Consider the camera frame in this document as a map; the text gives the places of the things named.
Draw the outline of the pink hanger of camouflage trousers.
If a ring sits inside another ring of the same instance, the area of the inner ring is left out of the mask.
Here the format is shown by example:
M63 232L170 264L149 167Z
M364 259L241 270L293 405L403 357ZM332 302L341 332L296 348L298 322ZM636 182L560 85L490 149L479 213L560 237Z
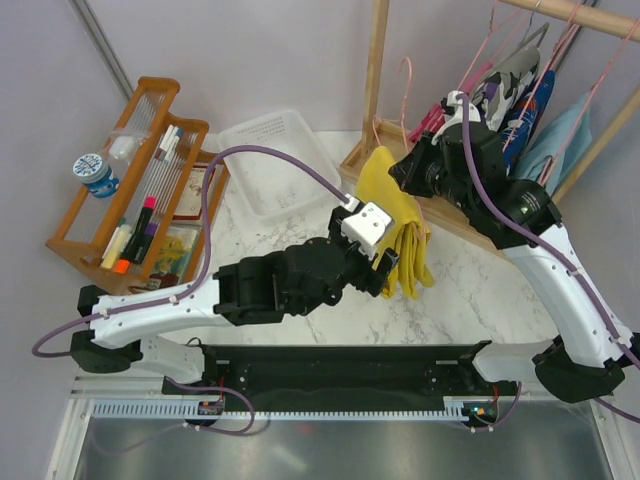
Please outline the pink hanger of camouflage trousers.
M472 92L481 77L504 56L506 48L524 23L525 11L522 8L515 7L504 17L499 17L498 4L498 1L493 2L487 33L458 84L457 89L467 94Z

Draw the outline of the yellow trousers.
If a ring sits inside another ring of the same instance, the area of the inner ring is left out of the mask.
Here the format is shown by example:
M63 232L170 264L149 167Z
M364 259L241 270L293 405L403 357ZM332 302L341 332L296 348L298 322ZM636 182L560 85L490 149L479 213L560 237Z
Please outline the yellow trousers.
M399 261L385 282L382 296L389 299L400 289L405 297L416 300L422 288L435 285L427 267L431 229L417 200L401 191L389 174L394 165L395 159L387 147L375 148L360 172L355 196L363 202L375 203L393 219L378 252L382 254L390 248L398 254Z

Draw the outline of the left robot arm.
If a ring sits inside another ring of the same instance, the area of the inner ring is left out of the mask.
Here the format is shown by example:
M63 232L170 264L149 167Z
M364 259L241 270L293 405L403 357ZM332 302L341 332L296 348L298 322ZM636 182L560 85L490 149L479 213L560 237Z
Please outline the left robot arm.
M197 327L275 324L340 302L346 286L378 296L398 262L380 251L392 217L372 202L333 210L326 237L315 237L264 256L247 257L199 276L190 284L130 296L101 295L89 326L73 334L70 352L89 373L131 367L208 393L219 369L202 347L165 339Z

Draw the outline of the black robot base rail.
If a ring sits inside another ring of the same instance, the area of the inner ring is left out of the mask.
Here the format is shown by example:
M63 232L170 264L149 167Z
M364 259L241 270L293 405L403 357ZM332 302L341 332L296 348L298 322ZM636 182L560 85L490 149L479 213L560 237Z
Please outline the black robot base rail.
M483 377L475 345L254 346L207 345L198 386L222 386L226 409L263 413L435 411L447 396L484 397L535 385L533 370Z

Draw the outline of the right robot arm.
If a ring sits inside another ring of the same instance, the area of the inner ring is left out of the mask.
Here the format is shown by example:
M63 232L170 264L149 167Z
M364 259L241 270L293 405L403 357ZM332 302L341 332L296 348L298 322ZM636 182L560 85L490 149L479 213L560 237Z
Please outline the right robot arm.
M561 214L533 180L507 174L500 136L483 124L454 125L425 136L388 170L416 197L456 207L526 277L558 334L530 344L481 343L458 368L467 392L500 381L537 382L567 403L608 396L624 381L639 336L597 293L571 245Z

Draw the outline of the pink camouflage trousers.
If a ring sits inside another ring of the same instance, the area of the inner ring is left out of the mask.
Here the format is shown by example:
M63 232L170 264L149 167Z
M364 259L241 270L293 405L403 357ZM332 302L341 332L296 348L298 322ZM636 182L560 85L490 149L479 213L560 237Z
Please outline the pink camouflage trousers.
M443 108L435 103L420 123L410 132L408 141L416 143L424 133L436 133L445 123Z

